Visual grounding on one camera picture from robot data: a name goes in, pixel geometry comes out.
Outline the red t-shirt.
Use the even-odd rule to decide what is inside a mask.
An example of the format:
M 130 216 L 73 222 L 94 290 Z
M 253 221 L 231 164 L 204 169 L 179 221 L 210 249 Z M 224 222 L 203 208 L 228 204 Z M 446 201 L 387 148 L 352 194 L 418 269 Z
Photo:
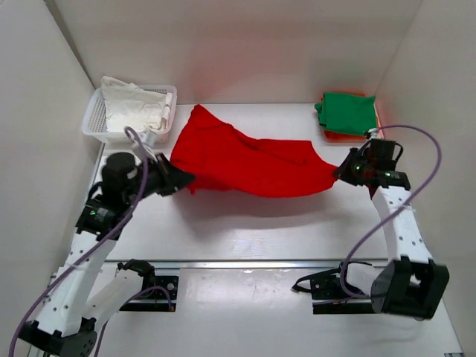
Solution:
M 170 157 L 196 178 L 197 190 L 236 190 L 266 198 L 309 196 L 330 189 L 336 167 L 325 162 L 311 141 L 257 139 L 197 105 Z

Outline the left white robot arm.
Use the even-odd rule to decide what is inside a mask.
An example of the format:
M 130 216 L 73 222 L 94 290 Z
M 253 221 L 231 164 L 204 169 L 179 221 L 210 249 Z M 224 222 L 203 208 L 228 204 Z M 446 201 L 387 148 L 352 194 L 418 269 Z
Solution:
M 153 194 L 172 195 L 194 179 L 163 154 L 140 163 L 130 152 L 110 155 L 89 191 L 64 265 L 40 296 L 38 315 L 23 320 L 17 337 L 51 356 L 89 356 L 102 328 L 125 304 L 156 289 L 168 297 L 155 284 L 154 267 L 135 259 L 119 264 L 118 276 L 90 293 L 138 203 Z

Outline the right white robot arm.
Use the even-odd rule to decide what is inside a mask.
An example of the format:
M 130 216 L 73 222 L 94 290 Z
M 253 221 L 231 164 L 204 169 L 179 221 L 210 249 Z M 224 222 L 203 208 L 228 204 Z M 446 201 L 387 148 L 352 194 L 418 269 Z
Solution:
M 385 235 L 388 263 L 378 270 L 347 258 L 333 288 L 343 298 L 368 299 L 375 313 L 431 320 L 449 272 L 434 262 L 419 231 L 410 203 L 410 182 L 404 172 L 396 170 L 402 153 L 397 142 L 372 138 L 362 147 L 350 149 L 334 172 L 338 180 L 369 190 L 381 219 L 378 227 Z

